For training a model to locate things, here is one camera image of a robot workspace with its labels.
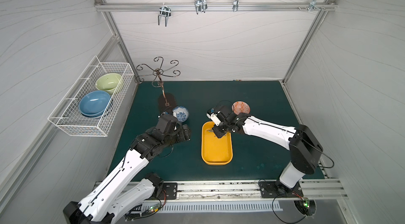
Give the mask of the yellow plastic storage box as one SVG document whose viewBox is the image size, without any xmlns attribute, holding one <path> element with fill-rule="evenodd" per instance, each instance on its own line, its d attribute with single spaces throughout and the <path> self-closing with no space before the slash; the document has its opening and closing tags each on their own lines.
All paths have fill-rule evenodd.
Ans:
<svg viewBox="0 0 405 224">
<path fill-rule="evenodd" d="M 206 122 L 201 131 L 201 158 L 210 166 L 224 166 L 233 159 L 232 137 L 228 132 L 218 138 L 212 128 L 214 122 Z"/>
</svg>

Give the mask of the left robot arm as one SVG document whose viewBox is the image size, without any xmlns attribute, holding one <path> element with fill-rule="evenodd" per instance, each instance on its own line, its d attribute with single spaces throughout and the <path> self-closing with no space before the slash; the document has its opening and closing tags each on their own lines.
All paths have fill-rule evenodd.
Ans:
<svg viewBox="0 0 405 224">
<path fill-rule="evenodd" d="M 143 201 L 161 195 L 163 179 L 147 174 L 135 187 L 124 191 L 132 179 L 164 148 L 191 139 L 191 130 L 170 114 L 159 117 L 156 126 L 138 135 L 119 164 L 86 197 L 63 209 L 68 224 L 115 224 Z"/>
</svg>

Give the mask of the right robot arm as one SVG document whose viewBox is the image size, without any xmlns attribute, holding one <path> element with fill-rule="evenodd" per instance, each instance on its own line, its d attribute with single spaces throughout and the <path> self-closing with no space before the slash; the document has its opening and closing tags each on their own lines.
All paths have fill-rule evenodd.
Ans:
<svg viewBox="0 0 405 224">
<path fill-rule="evenodd" d="M 275 183 L 279 191 L 292 191 L 305 175 L 314 174 L 323 153 L 312 131 L 302 124 L 297 127 L 282 126 L 249 113 L 236 114 L 225 105 L 209 109 L 207 117 L 214 122 L 213 132 L 217 137 L 223 137 L 226 133 L 256 136 L 290 152 L 291 160 Z"/>
</svg>

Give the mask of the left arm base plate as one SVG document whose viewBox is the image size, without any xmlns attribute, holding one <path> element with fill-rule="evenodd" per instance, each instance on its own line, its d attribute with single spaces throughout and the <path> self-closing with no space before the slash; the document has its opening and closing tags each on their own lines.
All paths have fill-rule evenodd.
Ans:
<svg viewBox="0 0 405 224">
<path fill-rule="evenodd" d="M 161 201 L 177 199 L 178 183 L 164 182 L 152 195 Z"/>
</svg>

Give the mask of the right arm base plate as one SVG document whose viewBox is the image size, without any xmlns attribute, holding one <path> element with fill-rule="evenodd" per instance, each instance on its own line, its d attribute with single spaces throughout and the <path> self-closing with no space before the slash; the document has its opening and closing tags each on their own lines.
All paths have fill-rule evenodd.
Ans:
<svg viewBox="0 0 405 224">
<path fill-rule="evenodd" d="M 267 181 L 260 179 L 258 181 L 259 191 L 262 198 L 303 198 L 304 194 L 299 182 L 291 189 L 277 181 Z"/>
</svg>

